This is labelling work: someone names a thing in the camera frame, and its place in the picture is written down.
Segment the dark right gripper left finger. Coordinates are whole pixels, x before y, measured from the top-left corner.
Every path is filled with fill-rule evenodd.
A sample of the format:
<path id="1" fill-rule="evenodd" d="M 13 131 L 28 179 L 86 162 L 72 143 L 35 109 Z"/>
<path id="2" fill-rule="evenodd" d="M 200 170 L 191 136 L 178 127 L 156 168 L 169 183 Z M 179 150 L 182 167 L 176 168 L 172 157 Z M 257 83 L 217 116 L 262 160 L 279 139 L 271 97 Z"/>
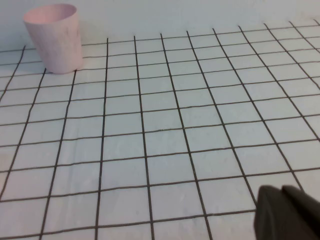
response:
<path id="1" fill-rule="evenodd" d="M 296 211 L 280 189 L 271 185 L 259 188 L 254 217 L 257 240 L 290 240 Z"/>

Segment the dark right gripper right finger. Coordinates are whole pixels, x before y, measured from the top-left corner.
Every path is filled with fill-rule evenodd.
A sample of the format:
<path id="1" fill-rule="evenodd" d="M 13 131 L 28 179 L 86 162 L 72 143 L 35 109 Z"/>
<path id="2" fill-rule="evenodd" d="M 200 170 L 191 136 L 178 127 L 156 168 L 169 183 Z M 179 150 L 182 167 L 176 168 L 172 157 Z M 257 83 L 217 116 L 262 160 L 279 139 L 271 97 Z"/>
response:
<path id="1" fill-rule="evenodd" d="M 320 202 L 291 185 L 284 185 L 281 191 L 293 204 L 299 216 L 320 239 Z"/>

